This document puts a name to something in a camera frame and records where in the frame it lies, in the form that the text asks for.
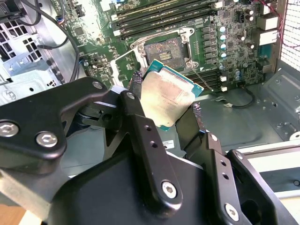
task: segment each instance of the white connector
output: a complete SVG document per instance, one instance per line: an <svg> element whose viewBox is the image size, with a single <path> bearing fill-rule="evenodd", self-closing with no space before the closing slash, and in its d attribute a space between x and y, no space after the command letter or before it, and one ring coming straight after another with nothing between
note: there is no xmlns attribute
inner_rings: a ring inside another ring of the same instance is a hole
<svg viewBox="0 0 300 225"><path fill-rule="evenodd" d="M223 87L223 86L221 86L221 91L222 91L222 92L225 92L225 91L227 91L227 87Z"/></svg>
<svg viewBox="0 0 300 225"><path fill-rule="evenodd" d="M227 81L227 77L226 77L226 76L220 76L220 81L221 81L221 82Z"/></svg>

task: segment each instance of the metal panel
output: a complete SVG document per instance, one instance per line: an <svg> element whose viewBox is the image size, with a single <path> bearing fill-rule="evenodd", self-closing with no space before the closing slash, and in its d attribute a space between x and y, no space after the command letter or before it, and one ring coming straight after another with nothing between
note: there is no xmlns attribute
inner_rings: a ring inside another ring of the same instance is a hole
<svg viewBox="0 0 300 225"><path fill-rule="evenodd" d="M262 100L268 120L284 141L300 130L300 75L280 62L282 67L262 86Z"/></svg>

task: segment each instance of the ram slot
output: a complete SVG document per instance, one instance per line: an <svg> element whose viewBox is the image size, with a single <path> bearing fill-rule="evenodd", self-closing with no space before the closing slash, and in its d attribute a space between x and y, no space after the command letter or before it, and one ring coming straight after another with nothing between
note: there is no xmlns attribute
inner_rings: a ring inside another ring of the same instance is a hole
<svg viewBox="0 0 300 225"><path fill-rule="evenodd" d="M118 12L117 13L117 16L119 15L124 15L124 14L128 14L128 13L132 13L132 12L136 12L136 11L141 11L143 9L145 10L149 10L151 9L153 6L156 6L158 4L166 4L168 2L178 2L180 0L159 0L159 1L154 1L154 2L150 2L148 4L144 4L144 5L140 5L140 6L137 6L135 8L131 8L131 9L127 9L125 11L121 11L121 12Z"/></svg>
<svg viewBox="0 0 300 225"><path fill-rule="evenodd" d="M147 24L146 26L137 27L136 29L132 30L121 30L121 36L120 38L122 40L125 40L126 38L135 37L137 35L142 36L144 34L149 34L151 31L166 31L169 29L176 28L180 26L181 23L191 21L193 19L205 16L205 15L213 15L214 10L212 9L206 9L206 10L198 10L196 12L192 12L185 15L180 15L177 17L171 17L167 20L159 21L157 23L153 24Z"/></svg>
<svg viewBox="0 0 300 225"><path fill-rule="evenodd" d="M184 7L187 4L191 5L193 3L199 3L201 1L203 1L203 0L188 0L188 1L184 1L184 2L177 1L177 2L170 2L168 4L158 5L158 6L153 7L153 9L148 9L145 12L139 12L138 14L135 12L135 15L134 15L134 13L132 13L130 15L120 16L120 17L118 17L118 20L116 21L116 23L119 23L119 24L127 23L132 20L144 18L145 16L151 16L151 15L155 15L155 14L159 14L159 13L164 13L166 10L172 10L172 9Z"/></svg>
<svg viewBox="0 0 300 225"><path fill-rule="evenodd" d="M209 6L209 4L201 4L200 2L193 3L190 5L187 5L183 8L176 8L176 9L172 9L169 11L164 11L156 16L148 16L148 17L143 17L141 19L130 21L128 23L121 23L121 24L118 24L118 27L125 28L125 29L133 29L134 27L143 26L148 23L158 22L158 21L161 21L164 19L168 19L172 16L179 16L181 14L187 14L187 13L193 12L195 10L207 8L208 6Z"/></svg>

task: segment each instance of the motherboard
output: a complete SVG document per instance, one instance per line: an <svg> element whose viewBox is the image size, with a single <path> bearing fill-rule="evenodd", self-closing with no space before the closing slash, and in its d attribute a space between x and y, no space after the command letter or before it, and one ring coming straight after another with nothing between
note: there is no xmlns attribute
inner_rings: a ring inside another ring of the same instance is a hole
<svg viewBox="0 0 300 225"><path fill-rule="evenodd" d="M86 75L108 87L127 87L154 59L207 92L261 83L271 67L274 41L262 45L264 12L250 0L63 0L63 7L62 26Z"/></svg>

